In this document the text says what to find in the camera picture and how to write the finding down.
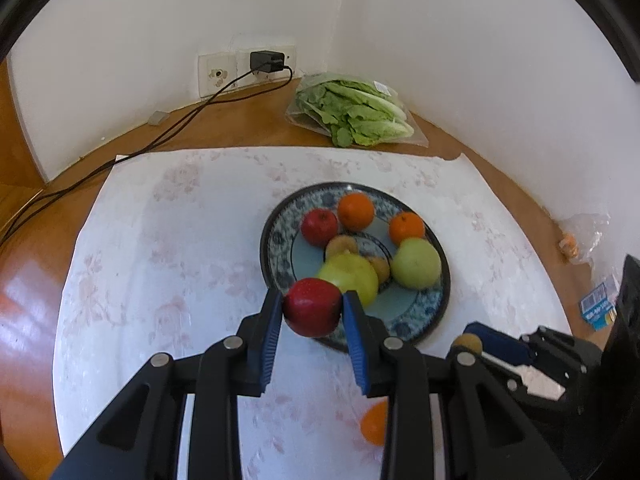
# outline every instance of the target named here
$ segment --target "blue and white plate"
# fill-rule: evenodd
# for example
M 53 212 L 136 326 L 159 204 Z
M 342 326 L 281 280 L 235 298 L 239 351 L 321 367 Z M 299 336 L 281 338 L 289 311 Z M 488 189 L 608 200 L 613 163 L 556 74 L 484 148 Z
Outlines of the blue and white plate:
M 376 217 L 364 231 L 353 234 L 363 256 L 381 256 L 391 261 L 396 246 L 388 235 L 389 221 L 398 213 L 412 211 L 398 199 L 367 186 L 348 182 L 326 182 L 304 187 L 284 199 L 267 219 L 260 239 L 260 266 L 267 286 L 276 286 L 283 294 L 297 280 L 315 276 L 324 263 L 324 251 L 308 244 L 300 233 L 303 216 L 323 207 L 335 212 L 338 201 L 355 191 L 366 193 L 376 208 Z M 379 317 L 391 335 L 415 343 L 433 330 L 442 318 L 449 301 L 451 277 L 449 265 L 436 235 L 429 226 L 426 238 L 436 248 L 442 261 L 440 281 L 427 290 L 408 290 L 389 279 L 380 285 L 378 296 L 366 308 L 370 316 Z M 322 343 L 347 350 L 342 322 Z

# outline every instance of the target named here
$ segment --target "silver bolt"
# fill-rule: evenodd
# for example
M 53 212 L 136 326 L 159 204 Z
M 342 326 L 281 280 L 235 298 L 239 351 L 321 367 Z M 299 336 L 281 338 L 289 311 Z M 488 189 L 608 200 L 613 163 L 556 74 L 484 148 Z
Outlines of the silver bolt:
M 384 345 L 388 350 L 399 350 L 403 344 L 402 339 L 398 337 L 387 337 L 384 341 Z
M 476 358 L 469 352 L 460 352 L 458 354 L 458 362 L 463 366 L 473 366 L 476 364 Z
M 227 350 L 235 350 L 236 348 L 240 348 L 242 346 L 242 338 L 237 335 L 230 335 L 223 341 L 223 345 Z
M 169 354 L 165 354 L 164 352 L 158 352 L 157 354 L 152 355 L 151 365 L 153 367 L 161 368 L 167 364 L 169 364 Z

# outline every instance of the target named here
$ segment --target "wall socket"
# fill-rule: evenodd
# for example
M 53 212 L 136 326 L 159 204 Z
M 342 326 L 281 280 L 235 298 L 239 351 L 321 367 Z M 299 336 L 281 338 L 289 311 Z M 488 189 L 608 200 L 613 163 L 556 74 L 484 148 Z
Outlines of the wall socket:
M 198 93 L 200 97 L 208 97 L 215 94 L 231 80 L 249 72 L 251 70 L 250 56 L 256 50 L 282 52 L 285 57 L 284 63 L 290 66 L 294 73 L 296 72 L 295 45 L 255 46 L 253 48 L 244 48 L 237 52 L 219 52 L 217 54 L 198 56 Z M 254 72 L 229 87 L 228 90 L 287 77 L 289 77 L 288 70 L 280 70 L 269 74 Z
M 236 53 L 220 52 L 198 56 L 198 93 L 200 97 L 215 94 L 237 77 Z

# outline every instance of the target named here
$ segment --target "bagged lettuce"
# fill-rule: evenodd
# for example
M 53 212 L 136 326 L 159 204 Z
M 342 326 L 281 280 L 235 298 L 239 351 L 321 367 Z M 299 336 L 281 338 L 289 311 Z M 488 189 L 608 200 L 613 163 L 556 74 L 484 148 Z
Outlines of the bagged lettuce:
M 428 142 L 392 88 L 376 81 L 329 72 L 304 76 L 287 118 L 325 135 L 335 146 L 382 142 Z

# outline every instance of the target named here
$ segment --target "power adapter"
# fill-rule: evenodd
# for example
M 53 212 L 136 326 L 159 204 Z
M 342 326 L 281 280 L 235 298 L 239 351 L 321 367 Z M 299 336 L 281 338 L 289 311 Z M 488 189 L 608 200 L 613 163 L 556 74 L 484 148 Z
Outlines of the power adapter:
M 249 56 L 249 67 L 252 72 L 279 72 L 284 70 L 284 54 L 272 50 L 257 50 Z

